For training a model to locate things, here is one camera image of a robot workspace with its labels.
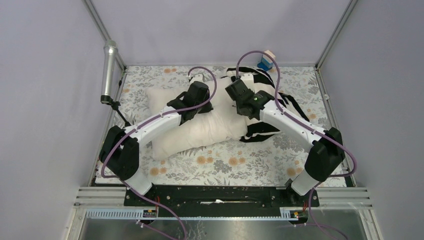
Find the black white striped pillowcase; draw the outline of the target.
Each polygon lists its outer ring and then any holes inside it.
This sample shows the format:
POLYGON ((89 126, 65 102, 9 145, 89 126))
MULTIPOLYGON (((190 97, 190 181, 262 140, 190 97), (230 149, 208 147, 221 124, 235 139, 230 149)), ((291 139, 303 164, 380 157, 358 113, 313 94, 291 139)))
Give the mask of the black white striped pillowcase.
POLYGON ((251 67, 229 67, 225 74, 232 83, 241 78, 253 92, 265 92, 265 105, 259 117, 245 116, 247 133, 240 138, 241 142, 263 142, 276 134, 285 133, 305 148, 312 146, 315 135, 298 124, 308 123, 309 118, 293 96, 281 92, 274 96, 275 84, 268 73, 251 67))

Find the white pillow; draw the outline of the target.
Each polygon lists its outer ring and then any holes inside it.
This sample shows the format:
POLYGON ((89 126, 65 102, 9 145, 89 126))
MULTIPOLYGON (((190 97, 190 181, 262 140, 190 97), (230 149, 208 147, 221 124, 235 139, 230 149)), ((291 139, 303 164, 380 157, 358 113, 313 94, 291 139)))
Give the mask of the white pillow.
POLYGON ((225 87, 229 77, 217 79, 217 90, 211 99, 213 110, 196 114, 193 119, 156 137, 152 141, 152 157, 165 160, 176 153, 205 147, 229 139, 239 140, 247 133, 246 118, 237 114, 225 87))

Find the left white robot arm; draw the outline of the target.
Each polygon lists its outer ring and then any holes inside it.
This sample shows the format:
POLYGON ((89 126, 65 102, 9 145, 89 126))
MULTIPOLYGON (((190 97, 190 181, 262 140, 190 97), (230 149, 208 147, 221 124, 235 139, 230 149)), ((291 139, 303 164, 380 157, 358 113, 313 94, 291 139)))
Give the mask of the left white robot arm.
POLYGON ((191 76, 187 90, 169 101, 157 115, 134 125, 111 127, 99 153, 103 169, 109 169, 129 188, 136 191, 136 199, 144 206, 152 204, 155 192, 152 182, 143 173, 140 148, 160 135, 192 120, 197 114, 213 110, 212 94, 204 76, 191 76))

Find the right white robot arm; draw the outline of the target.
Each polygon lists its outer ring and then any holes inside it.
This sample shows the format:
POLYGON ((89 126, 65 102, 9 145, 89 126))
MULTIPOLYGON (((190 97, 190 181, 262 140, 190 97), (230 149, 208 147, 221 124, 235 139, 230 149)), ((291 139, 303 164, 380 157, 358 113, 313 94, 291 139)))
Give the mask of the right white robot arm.
POLYGON ((266 91, 253 92, 245 84, 251 79, 252 75, 245 74, 225 90, 235 102, 237 114, 277 128, 308 153, 303 171, 288 185, 290 189, 286 193, 287 201, 299 206, 307 199, 307 193, 326 181, 345 159, 341 133, 334 127, 326 130, 294 115, 266 91))

